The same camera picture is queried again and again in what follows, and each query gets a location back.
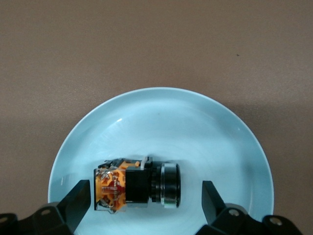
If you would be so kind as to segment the orange push-button switch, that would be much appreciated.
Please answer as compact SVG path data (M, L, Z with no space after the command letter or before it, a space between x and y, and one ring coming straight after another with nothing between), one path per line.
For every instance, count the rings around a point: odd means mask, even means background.
M177 208L181 199L180 166L177 163L118 158L104 161L94 170L94 210L117 213L149 202Z

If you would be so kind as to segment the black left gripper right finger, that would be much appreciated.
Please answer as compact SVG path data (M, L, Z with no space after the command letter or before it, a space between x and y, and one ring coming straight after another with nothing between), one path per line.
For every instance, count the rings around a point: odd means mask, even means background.
M207 223L195 235L303 235L283 216L257 221L238 205L226 204L211 181L202 183L201 205Z

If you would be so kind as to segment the light blue round plate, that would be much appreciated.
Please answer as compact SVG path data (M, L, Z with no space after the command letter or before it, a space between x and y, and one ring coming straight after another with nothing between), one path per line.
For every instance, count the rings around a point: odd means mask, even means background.
M272 175L254 134L220 103L174 88L122 94L80 120L57 154L48 200L60 201L78 181L93 180L105 160L147 156L179 164L180 206L149 203L116 214L89 208L76 235L194 235L206 223L203 181L256 220L273 213Z

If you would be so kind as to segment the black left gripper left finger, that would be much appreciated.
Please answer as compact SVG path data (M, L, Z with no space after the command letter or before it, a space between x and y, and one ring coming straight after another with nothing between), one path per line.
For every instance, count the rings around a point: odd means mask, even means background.
M90 204L90 181L81 180L60 202L48 203L25 219L0 214L0 235L74 235Z

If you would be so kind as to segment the brown table mat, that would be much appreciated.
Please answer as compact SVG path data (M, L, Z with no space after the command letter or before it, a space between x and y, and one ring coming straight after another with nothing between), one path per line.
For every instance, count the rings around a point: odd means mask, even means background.
M0 213L45 204L73 126L145 87L239 116L268 158L275 213L313 235L313 0L0 0Z

